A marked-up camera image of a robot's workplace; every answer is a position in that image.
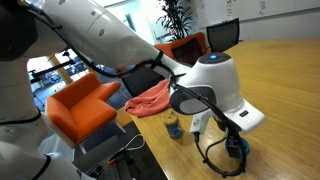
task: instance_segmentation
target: office chair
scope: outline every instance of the office chair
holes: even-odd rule
[[[130,75],[122,77],[121,80],[130,95],[136,97],[157,85],[161,80],[164,80],[164,77],[148,67],[142,67]]]
[[[189,35],[170,43],[155,44],[155,48],[161,50],[165,55],[175,59],[182,64],[193,66],[197,59],[210,54],[206,46],[205,37],[202,32]]]
[[[239,41],[239,18],[208,26],[207,37],[212,52],[224,52]]]
[[[116,121],[117,111],[105,101],[120,88],[119,82],[101,84],[94,73],[88,73],[47,98],[48,126],[72,149],[104,125]]]

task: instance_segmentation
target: can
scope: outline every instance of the can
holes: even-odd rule
[[[174,111],[169,111],[162,116],[162,120],[166,126],[166,129],[172,139],[180,139],[183,135],[179,118]]]

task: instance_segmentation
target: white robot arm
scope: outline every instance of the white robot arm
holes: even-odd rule
[[[212,116],[217,121],[229,118],[243,132],[262,122],[263,114],[239,93],[239,80],[231,57],[219,53],[204,56],[190,68],[166,55],[159,56],[159,50],[92,0],[30,2],[0,1],[0,23],[8,25],[2,26],[0,35],[18,39],[0,43],[1,48],[4,47],[0,49],[3,74],[0,99],[1,104],[5,104],[0,108],[1,178],[90,179],[61,156],[44,156],[37,151],[48,132],[45,123],[49,119],[34,105],[26,64],[30,58],[60,52],[66,47],[65,42],[78,56],[89,59],[89,64],[118,68],[157,59],[154,71],[171,80],[170,103],[179,113],[196,114],[213,109]],[[25,22],[30,23],[28,29],[16,32],[14,25]]]

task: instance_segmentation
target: orange armchair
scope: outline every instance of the orange armchair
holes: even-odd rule
[[[120,88],[119,82],[101,84],[94,73],[89,73],[47,98],[46,113],[49,126],[70,148],[80,146],[83,141],[109,122],[114,122],[117,111],[105,100]]]
[[[211,51],[207,48],[207,45],[205,42],[205,37],[202,32],[198,32],[198,33],[189,35],[185,38],[179,39],[174,42],[155,44],[154,47],[161,50],[164,54],[166,54],[170,58],[179,61],[179,57],[175,56],[175,54],[173,53],[173,50],[187,44],[188,42],[192,41],[193,39],[197,40],[198,45],[199,45],[199,49],[201,51],[200,53],[198,53],[198,56],[199,56],[199,54],[203,55],[203,54],[210,54],[211,53]]]

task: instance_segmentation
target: pink towel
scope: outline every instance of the pink towel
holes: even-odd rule
[[[157,114],[169,107],[169,83],[162,80],[137,97],[126,102],[125,110],[137,117]]]

